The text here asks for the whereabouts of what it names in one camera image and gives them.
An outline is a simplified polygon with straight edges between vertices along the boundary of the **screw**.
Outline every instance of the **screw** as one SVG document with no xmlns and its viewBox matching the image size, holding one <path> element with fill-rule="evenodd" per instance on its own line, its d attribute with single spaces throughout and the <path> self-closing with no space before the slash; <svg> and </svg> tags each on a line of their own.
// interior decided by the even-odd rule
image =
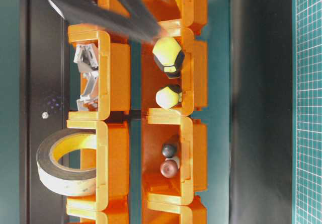
<svg viewBox="0 0 322 224">
<path fill-rule="evenodd" d="M 43 119 L 47 119 L 49 117 L 49 114 L 48 112 L 43 112 L 41 116 Z"/>
</svg>

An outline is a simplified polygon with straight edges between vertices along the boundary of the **yellow ball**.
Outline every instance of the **yellow ball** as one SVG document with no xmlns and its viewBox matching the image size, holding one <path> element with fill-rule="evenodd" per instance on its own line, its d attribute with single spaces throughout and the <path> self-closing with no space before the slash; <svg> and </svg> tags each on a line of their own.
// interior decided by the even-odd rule
<svg viewBox="0 0 322 224">
<path fill-rule="evenodd" d="M 170 109 L 182 102 L 182 90 L 178 85 L 168 85 L 156 93 L 156 103 L 163 109 Z"/>
<path fill-rule="evenodd" d="M 153 48 L 153 56 L 158 67 L 168 78 L 180 77 L 185 54 L 173 37 L 160 38 Z"/>
</svg>

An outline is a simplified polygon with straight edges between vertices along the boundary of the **roll of tape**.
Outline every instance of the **roll of tape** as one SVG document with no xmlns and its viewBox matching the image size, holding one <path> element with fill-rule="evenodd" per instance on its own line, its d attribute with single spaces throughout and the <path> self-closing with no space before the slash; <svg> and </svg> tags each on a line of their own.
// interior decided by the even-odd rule
<svg viewBox="0 0 322 224">
<path fill-rule="evenodd" d="M 58 163 L 65 154 L 85 148 L 96 149 L 94 130 L 63 129 L 46 138 L 40 144 L 36 155 L 41 182 L 61 195 L 94 194 L 96 168 L 72 169 Z"/>
</svg>

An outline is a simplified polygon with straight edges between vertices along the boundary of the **black panel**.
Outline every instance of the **black panel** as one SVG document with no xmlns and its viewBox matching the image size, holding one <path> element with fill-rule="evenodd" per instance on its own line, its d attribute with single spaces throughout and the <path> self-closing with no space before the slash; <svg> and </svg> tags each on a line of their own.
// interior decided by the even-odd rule
<svg viewBox="0 0 322 224">
<path fill-rule="evenodd" d="M 292 1 L 231 2 L 230 223 L 291 223 Z"/>
<path fill-rule="evenodd" d="M 66 223 L 65 198 L 40 182 L 36 151 L 47 136 L 65 127 L 69 111 L 67 24 L 47 0 L 20 4 L 21 223 Z M 48 112 L 47 119 L 43 112 Z"/>
</svg>

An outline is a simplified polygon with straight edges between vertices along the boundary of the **small black ball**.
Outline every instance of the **small black ball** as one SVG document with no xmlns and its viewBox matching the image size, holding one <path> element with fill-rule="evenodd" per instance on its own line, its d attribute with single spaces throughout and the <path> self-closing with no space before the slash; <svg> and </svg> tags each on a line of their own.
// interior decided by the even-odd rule
<svg viewBox="0 0 322 224">
<path fill-rule="evenodd" d="M 172 144 L 163 144 L 162 154 L 166 158 L 172 158 L 177 153 L 177 148 Z"/>
</svg>

